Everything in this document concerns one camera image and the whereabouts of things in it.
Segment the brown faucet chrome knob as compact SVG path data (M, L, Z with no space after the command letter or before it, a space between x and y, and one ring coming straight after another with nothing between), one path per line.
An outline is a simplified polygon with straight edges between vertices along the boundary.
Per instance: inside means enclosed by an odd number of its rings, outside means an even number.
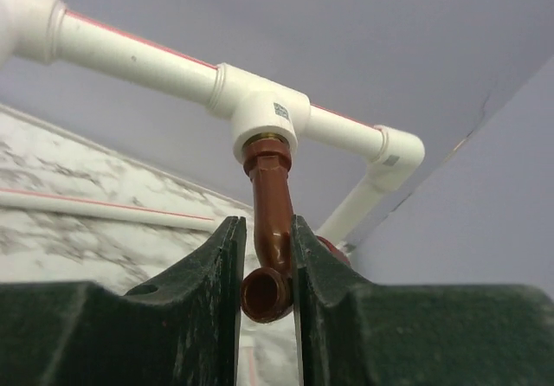
M292 155L283 137L260 134L242 147L242 162L253 188L254 249L260 262L242 282L242 310L254 322L267 324L293 310Z

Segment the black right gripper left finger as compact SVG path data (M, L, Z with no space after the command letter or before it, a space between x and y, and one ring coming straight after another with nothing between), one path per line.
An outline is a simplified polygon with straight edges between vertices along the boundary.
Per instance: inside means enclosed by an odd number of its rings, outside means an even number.
M4 385L233 385L246 222L118 295L92 281L1 286Z

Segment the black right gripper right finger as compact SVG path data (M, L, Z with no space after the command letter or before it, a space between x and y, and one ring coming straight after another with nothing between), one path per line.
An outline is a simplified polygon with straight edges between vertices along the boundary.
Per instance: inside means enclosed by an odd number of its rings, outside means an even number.
M553 303L525 285L384 286L291 228L304 385L550 385Z

